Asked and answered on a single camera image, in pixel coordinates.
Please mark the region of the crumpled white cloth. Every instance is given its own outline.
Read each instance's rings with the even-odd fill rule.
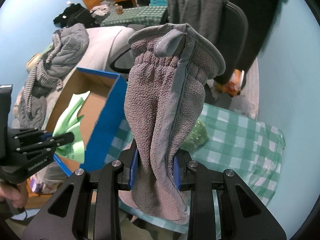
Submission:
[[[107,5],[98,5],[93,7],[90,10],[90,13],[93,18],[95,18],[96,16],[104,16],[108,12],[109,12],[109,7]]]

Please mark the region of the open box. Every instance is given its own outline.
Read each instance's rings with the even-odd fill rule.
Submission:
[[[85,149],[84,164],[60,157],[71,172],[78,168],[93,171],[103,167],[107,152],[124,118],[126,89],[127,83],[117,73],[79,67],[72,73],[46,126],[48,132],[53,132],[72,95],[90,91],[78,113],[78,116],[84,115],[80,123]]]

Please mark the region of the blue gripper pad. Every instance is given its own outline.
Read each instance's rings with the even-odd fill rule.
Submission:
[[[132,159],[132,163],[130,166],[129,189],[132,189],[136,179],[137,170],[138,170],[138,156],[139,156],[139,151],[136,148],[133,159]]]
[[[173,157],[173,182],[177,190],[180,190],[180,187],[181,187],[180,169],[179,169],[178,160],[176,156]]]

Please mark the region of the chair backrest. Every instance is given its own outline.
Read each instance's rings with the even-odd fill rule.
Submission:
[[[248,33],[248,20],[244,12],[233,3],[227,2],[222,12],[222,23],[216,48],[226,62],[225,72],[215,77],[219,84],[229,81],[242,54]]]

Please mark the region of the striped scarf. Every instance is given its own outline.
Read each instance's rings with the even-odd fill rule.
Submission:
[[[32,104],[32,88],[35,84],[35,81],[38,81],[39,84],[43,87],[48,88],[56,88],[58,91],[63,88],[63,82],[60,78],[53,77],[49,75],[46,69],[50,68],[50,63],[52,59],[58,54],[61,50],[61,32],[62,30],[57,30],[53,33],[52,41],[53,45],[52,48],[45,53],[42,58],[36,63],[36,65],[32,68],[29,73],[28,79],[25,83],[24,90],[23,90],[23,98],[26,102],[26,111],[27,114],[31,114]]]

